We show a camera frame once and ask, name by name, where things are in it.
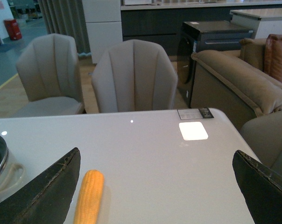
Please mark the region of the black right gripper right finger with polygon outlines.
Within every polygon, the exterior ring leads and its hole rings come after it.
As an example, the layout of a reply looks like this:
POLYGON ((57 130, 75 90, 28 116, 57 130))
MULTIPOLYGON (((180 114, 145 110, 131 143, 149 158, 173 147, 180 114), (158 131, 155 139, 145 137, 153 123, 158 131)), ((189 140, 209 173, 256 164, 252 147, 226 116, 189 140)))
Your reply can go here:
POLYGON ((254 223, 282 224, 282 176, 241 150, 232 166, 254 223))

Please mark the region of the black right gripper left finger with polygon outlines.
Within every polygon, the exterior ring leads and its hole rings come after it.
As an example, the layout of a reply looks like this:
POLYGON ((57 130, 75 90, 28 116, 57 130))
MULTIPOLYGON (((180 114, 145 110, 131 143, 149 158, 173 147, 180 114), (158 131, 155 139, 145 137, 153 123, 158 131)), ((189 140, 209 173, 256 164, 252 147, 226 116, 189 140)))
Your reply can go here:
POLYGON ((78 182, 80 161, 80 151, 75 147, 1 202, 0 224, 64 223, 78 182))

